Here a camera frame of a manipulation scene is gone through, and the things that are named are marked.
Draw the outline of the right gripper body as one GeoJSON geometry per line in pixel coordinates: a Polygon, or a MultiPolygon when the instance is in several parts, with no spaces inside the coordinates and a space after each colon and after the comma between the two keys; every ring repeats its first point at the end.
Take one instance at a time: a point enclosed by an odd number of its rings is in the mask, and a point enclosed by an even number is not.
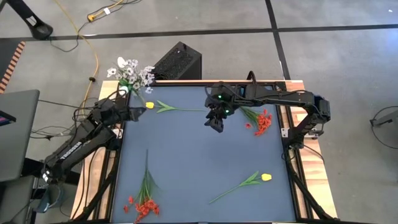
{"type": "Polygon", "coordinates": [[[205,93],[205,107],[210,110],[206,118],[227,118],[241,107],[238,103],[241,91],[236,85],[216,83],[206,86],[205,93]]]}

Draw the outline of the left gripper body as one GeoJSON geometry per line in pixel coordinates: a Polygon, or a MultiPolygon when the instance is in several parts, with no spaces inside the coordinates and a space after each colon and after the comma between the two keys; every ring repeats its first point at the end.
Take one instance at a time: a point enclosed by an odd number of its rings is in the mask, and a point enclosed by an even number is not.
{"type": "Polygon", "coordinates": [[[122,121],[134,121],[134,114],[128,106],[104,98],[95,103],[93,119],[102,124],[116,124],[122,121]]]}

